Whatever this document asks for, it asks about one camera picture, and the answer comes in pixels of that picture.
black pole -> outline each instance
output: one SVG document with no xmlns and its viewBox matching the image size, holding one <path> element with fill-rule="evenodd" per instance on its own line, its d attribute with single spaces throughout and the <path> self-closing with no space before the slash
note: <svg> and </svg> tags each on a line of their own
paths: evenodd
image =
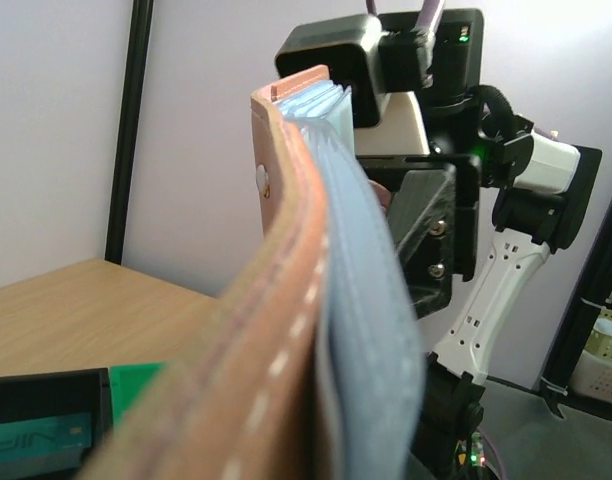
<svg viewBox="0 0 612 480">
<path fill-rule="evenodd" d="M 590 398 L 583 402 L 574 401 L 574 392 L 569 392 L 568 398 L 558 393 L 568 386 L 600 309 L 611 291 L 612 201 L 570 299 L 544 368 L 540 390 L 546 403 L 556 414 L 559 414 L 557 406 L 560 402 L 571 406 L 576 404 L 574 406 L 594 412 L 594 414 L 602 410 L 610 413 L 608 410 L 612 410 L 612 406 L 604 405 L 604 402 Z"/>
<path fill-rule="evenodd" d="M 154 0 L 134 0 L 110 198 L 106 260 L 121 264 Z"/>
</svg>

green led light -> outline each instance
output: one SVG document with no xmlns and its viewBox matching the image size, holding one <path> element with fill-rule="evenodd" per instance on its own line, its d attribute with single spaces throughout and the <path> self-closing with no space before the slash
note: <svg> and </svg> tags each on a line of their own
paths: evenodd
<svg viewBox="0 0 612 480">
<path fill-rule="evenodd" d="M 479 158 L 481 158 L 483 163 L 486 163 L 488 160 L 489 148 L 486 144 L 480 143 L 475 145 L 470 153 L 471 155 L 477 155 Z"/>
</svg>

black bracket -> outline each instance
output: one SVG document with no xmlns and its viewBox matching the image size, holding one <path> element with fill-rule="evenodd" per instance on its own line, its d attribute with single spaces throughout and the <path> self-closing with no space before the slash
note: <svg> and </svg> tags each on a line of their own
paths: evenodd
<svg viewBox="0 0 612 480">
<path fill-rule="evenodd" d="M 445 308 L 452 275 L 467 281 L 475 271 L 479 158 L 360 156 L 358 161 L 368 178 L 395 194 L 387 217 L 418 316 Z"/>
<path fill-rule="evenodd" d="M 551 253 L 570 247 L 584 220 L 602 157 L 600 150 L 575 148 L 581 157 L 566 192 L 544 194 L 520 188 L 500 191 L 493 209 L 497 230 L 511 228 L 531 235 L 534 243 L 548 244 Z"/>
<path fill-rule="evenodd" d="M 475 385 L 464 373 L 458 378 L 437 363 L 437 354 L 428 357 L 424 405 L 412 452 L 438 479 L 454 478 L 455 451 L 481 424 L 480 404 L 484 387 Z"/>
<path fill-rule="evenodd" d="M 522 117 L 515 116 L 515 122 L 523 122 L 521 132 L 517 137 L 505 142 L 495 142 L 491 140 L 483 140 L 480 137 L 480 143 L 488 143 L 491 148 L 492 157 L 496 159 L 494 165 L 491 166 L 493 184 L 497 186 L 512 185 L 519 175 L 521 175 L 533 155 L 535 141 L 529 135 L 533 124 Z"/>
</svg>

floor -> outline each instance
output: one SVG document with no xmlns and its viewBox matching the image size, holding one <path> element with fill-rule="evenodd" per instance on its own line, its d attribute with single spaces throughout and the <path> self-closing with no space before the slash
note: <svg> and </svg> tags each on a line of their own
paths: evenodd
<svg viewBox="0 0 612 480">
<path fill-rule="evenodd" d="M 612 480 L 612 422 L 568 407 L 562 420 L 541 398 L 492 382 L 482 404 L 482 430 L 508 480 Z M 433 478 L 419 465 L 411 470 L 410 480 Z"/>
</svg>

white wall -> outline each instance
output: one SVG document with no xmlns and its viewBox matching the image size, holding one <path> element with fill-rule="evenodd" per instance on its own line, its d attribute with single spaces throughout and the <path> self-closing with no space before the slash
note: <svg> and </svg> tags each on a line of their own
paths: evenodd
<svg viewBox="0 0 612 480">
<path fill-rule="evenodd" d="M 104 255 L 131 0 L 0 0 L 0 286 Z"/>
<path fill-rule="evenodd" d="M 274 54 L 293 26 L 363 11 L 364 2 L 155 3 L 125 263 L 216 294 L 261 241 L 248 95 L 275 78 Z M 421 2 L 377 3 L 396 11 Z M 612 1 L 447 5 L 484 10 L 484 82 L 562 140 L 605 151 L 578 240 L 522 294 L 495 350 L 493 375 L 532 386 L 612 194 Z M 493 197 L 484 193 L 482 247 Z M 456 285 L 453 305 L 422 322 L 429 343 L 446 331 L 469 288 Z"/>
</svg>

